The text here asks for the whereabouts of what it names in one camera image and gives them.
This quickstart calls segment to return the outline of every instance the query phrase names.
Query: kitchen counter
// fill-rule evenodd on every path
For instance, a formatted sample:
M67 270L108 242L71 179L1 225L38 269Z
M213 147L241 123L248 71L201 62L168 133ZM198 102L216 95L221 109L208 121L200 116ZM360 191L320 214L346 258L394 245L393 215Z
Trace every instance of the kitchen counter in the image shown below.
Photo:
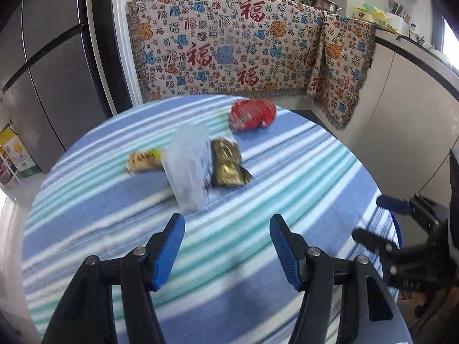
M459 102L459 77L436 56L418 45L384 30L376 30L376 43L393 50L427 72Z

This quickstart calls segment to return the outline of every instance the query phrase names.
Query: refrigerator door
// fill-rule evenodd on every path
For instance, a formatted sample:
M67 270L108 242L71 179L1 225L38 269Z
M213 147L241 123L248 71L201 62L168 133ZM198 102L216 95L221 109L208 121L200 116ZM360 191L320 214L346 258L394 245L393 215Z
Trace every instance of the refrigerator door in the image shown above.
M21 7L22 4L19 4L0 33L0 89L26 63L22 45Z
M30 71L44 111L65 149L106 120L81 34L46 54Z
M43 111L29 71L3 95L13 128L35 163L48 172L65 150Z
M27 59L79 21L78 0L24 0Z

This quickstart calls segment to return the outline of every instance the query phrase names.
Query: snack bar wrapper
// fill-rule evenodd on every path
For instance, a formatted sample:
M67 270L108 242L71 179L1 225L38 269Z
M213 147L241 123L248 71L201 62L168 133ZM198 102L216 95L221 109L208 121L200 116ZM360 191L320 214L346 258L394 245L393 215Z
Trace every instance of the snack bar wrapper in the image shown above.
M252 175L240 165L241 156L236 141L219 138L212 141L214 186L242 186Z
M129 154L126 166L130 173L160 170L162 169L161 157L162 151L158 149L132 152Z

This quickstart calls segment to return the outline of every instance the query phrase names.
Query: metal screw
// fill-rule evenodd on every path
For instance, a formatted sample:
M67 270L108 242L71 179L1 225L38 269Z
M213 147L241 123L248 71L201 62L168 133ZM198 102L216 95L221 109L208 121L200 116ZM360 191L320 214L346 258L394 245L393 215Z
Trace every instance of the metal screw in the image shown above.
M136 256L143 256L146 253L145 247L135 247L134 248L134 255Z
M310 247L308 249L308 253L311 255L311 256L314 256L314 257L317 257L320 255L320 249L318 249L317 247Z
M95 263L97 263L97 261L98 261L97 256L88 256L86 257L86 260L84 261L84 263L86 265L94 265Z
M365 255L359 255L357 256L357 262L362 265L367 265L370 262L370 260Z

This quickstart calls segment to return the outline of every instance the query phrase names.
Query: striped tablecloth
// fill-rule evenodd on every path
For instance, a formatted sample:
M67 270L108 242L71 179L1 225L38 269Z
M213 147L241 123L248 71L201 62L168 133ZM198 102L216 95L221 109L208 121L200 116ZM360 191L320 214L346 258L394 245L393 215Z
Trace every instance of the striped tablecloth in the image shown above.
M136 107L83 136L43 182L25 225L22 274L41 335L88 255L122 257L161 231L177 202L162 171L130 175L133 150L166 148L177 126L205 122L212 138L228 133L235 97L175 97ZM278 108L265 130L235 134L245 187L212 190L208 209L185 218L171 276L152 294L168 344L287 343L302 294L287 283L269 237L281 213L292 231L329 255L364 253L351 231L365 226L394 239L375 182L320 126ZM376 257L370 256L380 270ZM116 332L128 342L120 288L113 288ZM335 291L329 339L339 323Z

